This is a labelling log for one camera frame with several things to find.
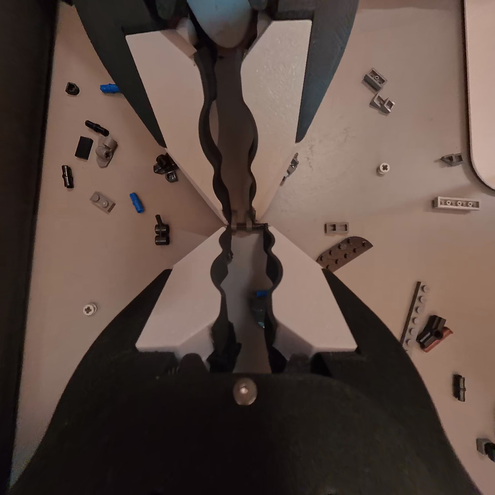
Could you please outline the black and brown lego connector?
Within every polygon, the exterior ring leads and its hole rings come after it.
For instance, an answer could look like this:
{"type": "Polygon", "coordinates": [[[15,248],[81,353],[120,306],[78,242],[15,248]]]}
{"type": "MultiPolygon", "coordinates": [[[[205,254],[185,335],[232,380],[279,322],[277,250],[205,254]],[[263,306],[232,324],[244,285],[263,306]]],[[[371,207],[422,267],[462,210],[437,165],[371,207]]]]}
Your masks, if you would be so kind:
{"type": "Polygon", "coordinates": [[[446,326],[446,319],[431,315],[417,335],[416,342],[423,352],[428,353],[452,334],[453,331],[446,326]]]}

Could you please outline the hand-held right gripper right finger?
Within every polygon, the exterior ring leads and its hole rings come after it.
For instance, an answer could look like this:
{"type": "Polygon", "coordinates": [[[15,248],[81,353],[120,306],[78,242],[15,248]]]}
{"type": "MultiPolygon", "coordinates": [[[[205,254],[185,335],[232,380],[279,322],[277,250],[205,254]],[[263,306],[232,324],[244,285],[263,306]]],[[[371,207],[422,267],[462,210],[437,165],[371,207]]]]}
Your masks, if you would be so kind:
{"type": "Polygon", "coordinates": [[[353,352],[356,341],[323,268],[275,227],[263,225],[266,275],[264,337],[272,372],[284,372],[293,356],[353,352]]]}

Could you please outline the grey lego piece with hole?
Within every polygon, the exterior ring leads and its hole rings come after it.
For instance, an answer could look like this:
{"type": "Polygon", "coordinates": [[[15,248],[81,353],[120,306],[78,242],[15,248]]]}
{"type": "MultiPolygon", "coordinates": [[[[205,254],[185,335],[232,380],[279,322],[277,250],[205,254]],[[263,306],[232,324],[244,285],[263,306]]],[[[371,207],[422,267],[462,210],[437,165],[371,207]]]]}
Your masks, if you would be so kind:
{"type": "Polygon", "coordinates": [[[297,169],[297,167],[299,165],[298,156],[299,156],[299,154],[296,152],[294,154],[294,156],[293,156],[290,164],[288,165],[287,170],[285,171],[285,173],[283,175],[283,178],[281,180],[280,186],[283,186],[284,183],[287,181],[288,177],[291,176],[294,173],[294,171],[297,169]]]}

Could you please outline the dark half-round lego plate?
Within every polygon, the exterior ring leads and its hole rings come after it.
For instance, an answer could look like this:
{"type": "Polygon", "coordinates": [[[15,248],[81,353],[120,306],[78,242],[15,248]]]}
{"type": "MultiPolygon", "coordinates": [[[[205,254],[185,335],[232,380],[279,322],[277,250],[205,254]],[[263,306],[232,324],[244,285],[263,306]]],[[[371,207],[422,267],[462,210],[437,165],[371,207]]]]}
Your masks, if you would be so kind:
{"type": "Polygon", "coordinates": [[[317,257],[316,262],[323,269],[334,273],[371,248],[373,248],[373,244],[367,239],[350,236],[322,252],[317,257]]]}

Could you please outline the long grey lego plate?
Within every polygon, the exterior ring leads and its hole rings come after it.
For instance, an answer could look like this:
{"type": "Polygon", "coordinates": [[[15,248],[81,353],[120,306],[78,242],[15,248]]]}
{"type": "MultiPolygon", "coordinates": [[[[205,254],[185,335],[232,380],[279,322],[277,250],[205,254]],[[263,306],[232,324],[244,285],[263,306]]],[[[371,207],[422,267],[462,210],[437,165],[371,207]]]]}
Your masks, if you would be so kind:
{"type": "Polygon", "coordinates": [[[423,281],[417,281],[400,336],[400,344],[406,353],[410,353],[415,345],[429,299],[428,293],[429,286],[423,281]]]}

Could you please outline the black lego connector cluster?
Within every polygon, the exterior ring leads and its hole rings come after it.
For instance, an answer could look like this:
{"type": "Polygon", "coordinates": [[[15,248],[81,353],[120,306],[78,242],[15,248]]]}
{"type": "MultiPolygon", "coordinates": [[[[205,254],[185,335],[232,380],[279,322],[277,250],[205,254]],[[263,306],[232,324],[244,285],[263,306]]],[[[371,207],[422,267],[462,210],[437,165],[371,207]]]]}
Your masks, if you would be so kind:
{"type": "Polygon", "coordinates": [[[178,170],[178,168],[174,159],[171,158],[170,154],[167,152],[157,156],[156,163],[153,166],[153,172],[158,175],[166,175],[178,170]]]}

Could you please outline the white book stand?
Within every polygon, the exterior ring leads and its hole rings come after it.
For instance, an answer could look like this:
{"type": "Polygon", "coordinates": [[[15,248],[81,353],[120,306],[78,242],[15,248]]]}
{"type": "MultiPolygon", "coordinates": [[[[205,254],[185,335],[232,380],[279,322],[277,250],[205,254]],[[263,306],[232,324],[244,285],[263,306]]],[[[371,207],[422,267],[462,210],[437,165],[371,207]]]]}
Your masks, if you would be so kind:
{"type": "Polygon", "coordinates": [[[494,189],[494,1],[464,1],[471,163],[494,189]]]}

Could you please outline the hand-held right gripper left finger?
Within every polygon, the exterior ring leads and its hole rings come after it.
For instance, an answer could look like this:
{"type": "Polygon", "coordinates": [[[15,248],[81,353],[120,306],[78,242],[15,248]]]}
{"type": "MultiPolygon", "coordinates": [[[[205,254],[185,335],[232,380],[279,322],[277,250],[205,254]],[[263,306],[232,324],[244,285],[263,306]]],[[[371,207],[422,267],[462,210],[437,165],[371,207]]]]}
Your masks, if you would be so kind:
{"type": "Polygon", "coordinates": [[[221,287],[232,260],[232,229],[222,227],[172,268],[141,332],[140,352],[197,354],[213,372],[232,372],[241,349],[221,287]]]}

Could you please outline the light grey four-stud lego plate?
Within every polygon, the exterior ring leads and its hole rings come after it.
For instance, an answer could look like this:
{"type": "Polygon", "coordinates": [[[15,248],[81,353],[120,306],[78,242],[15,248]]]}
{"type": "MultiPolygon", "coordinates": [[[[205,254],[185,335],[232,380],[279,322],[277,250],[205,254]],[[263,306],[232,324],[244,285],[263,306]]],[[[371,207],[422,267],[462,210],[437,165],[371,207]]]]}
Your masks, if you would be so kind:
{"type": "Polygon", "coordinates": [[[432,206],[441,210],[452,211],[479,211],[480,202],[472,199],[437,196],[432,200],[432,206]]]}

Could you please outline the grey lego bracket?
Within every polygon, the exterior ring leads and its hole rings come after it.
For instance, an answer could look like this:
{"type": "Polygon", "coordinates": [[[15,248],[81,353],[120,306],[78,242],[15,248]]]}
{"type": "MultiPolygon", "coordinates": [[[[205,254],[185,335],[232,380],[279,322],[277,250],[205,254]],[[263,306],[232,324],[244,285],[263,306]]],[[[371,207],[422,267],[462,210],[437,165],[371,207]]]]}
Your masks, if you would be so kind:
{"type": "Polygon", "coordinates": [[[372,68],[364,74],[363,82],[367,84],[375,93],[379,93],[387,83],[387,78],[385,78],[379,71],[372,68]]]}
{"type": "Polygon", "coordinates": [[[388,115],[392,112],[395,103],[390,98],[383,98],[379,93],[376,93],[369,103],[371,108],[374,108],[384,115],[388,115]]]}

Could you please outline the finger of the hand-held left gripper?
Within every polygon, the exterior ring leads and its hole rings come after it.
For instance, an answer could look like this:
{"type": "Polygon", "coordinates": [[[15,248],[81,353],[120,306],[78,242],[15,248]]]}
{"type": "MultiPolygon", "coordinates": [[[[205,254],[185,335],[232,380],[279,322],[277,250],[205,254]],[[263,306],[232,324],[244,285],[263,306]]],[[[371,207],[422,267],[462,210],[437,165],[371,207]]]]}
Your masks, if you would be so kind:
{"type": "Polygon", "coordinates": [[[262,219],[295,153],[311,20],[268,24],[241,65],[244,103],[257,128],[252,207],[262,219]]]}
{"type": "Polygon", "coordinates": [[[217,83],[207,47],[197,50],[173,29],[132,34],[126,41],[166,148],[224,224],[231,220],[217,146],[217,83]]]}

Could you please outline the curved grey-blue lego slope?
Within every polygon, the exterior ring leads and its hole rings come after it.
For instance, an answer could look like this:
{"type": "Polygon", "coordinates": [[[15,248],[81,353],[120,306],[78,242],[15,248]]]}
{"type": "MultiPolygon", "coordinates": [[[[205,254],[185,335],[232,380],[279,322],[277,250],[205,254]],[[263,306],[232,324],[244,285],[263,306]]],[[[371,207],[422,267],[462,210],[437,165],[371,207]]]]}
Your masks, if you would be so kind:
{"type": "Polygon", "coordinates": [[[256,295],[249,299],[249,307],[253,318],[256,323],[265,328],[265,315],[267,311],[267,299],[266,296],[257,297],[256,295]]]}

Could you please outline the dark grey lego connector assembly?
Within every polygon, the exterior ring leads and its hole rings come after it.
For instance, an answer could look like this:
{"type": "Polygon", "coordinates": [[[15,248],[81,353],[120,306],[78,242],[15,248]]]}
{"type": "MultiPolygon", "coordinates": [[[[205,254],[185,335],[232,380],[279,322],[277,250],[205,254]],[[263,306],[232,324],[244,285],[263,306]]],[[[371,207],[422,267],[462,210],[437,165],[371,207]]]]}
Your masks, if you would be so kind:
{"type": "Polygon", "coordinates": [[[268,226],[268,223],[262,223],[256,220],[254,209],[244,212],[232,210],[231,212],[230,228],[232,232],[253,232],[264,230],[268,226]]]}

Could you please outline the black dotted chair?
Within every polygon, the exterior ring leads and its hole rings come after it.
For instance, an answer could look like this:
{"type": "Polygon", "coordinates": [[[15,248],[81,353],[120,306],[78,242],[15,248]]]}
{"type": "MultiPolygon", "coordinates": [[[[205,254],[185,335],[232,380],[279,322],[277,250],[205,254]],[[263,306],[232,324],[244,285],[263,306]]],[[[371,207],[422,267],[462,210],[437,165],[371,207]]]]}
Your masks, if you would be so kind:
{"type": "Polygon", "coordinates": [[[9,487],[58,1],[1,1],[1,494],[9,487]]]}

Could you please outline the grey two-stud lego plate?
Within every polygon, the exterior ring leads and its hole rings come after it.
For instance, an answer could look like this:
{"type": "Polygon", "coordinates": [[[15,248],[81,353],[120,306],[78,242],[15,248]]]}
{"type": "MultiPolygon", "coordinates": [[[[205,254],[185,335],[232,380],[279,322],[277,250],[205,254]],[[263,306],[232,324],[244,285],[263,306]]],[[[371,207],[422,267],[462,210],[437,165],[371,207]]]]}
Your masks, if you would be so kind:
{"type": "Polygon", "coordinates": [[[115,207],[114,201],[97,191],[90,196],[90,202],[105,213],[110,213],[115,207]]]}

